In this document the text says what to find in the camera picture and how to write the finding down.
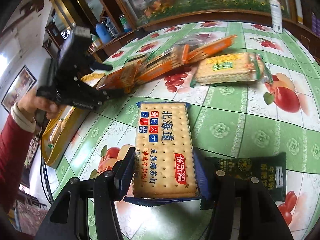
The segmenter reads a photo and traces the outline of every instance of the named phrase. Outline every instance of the picture frame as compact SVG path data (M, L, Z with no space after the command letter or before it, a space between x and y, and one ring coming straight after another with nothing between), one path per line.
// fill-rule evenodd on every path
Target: picture frame
M36 81L36 78L31 74L27 66L24 65L1 101L4 109L10 113L14 103L19 101L33 87Z

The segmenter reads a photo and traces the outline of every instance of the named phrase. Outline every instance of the white cuff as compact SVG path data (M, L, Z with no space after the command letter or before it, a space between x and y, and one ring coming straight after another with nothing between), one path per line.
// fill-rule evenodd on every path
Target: white cuff
M33 133L36 130L36 120L33 118L30 122L25 116L20 112L17 103L11 108L11 116L13 120L20 126L21 129Z

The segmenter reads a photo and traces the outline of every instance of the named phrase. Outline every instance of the orange cracker package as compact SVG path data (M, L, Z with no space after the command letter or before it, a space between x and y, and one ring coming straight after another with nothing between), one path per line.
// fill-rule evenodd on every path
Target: orange cracker package
M134 78L137 74L138 67L138 64L130 64L103 77L97 85L97 90L123 88L124 93L130 93L134 87Z
M195 63L216 54L233 44L237 35L230 35L226 38L210 42L188 53L187 63Z
M188 48L188 45L175 46L154 57L152 60L143 63L135 78L135 84L142 85L183 65L188 56Z

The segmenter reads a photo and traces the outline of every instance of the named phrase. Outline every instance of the person's hand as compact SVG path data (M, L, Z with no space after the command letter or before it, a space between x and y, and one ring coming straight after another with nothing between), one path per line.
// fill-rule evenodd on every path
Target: person's hand
M56 118L61 110L62 106L57 106L54 102L36 96L36 87L32 88L28 93L26 93L18 102L18 109L20 112L29 120L35 116L37 109L47 112L47 118Z

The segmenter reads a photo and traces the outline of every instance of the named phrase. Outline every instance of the white bottle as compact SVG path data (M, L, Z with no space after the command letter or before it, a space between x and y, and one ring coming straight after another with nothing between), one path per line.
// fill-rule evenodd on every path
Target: white bottle
M272 29L276 33L282 33L282 13L281 5L278 0L270 0L271 18L272 18Z

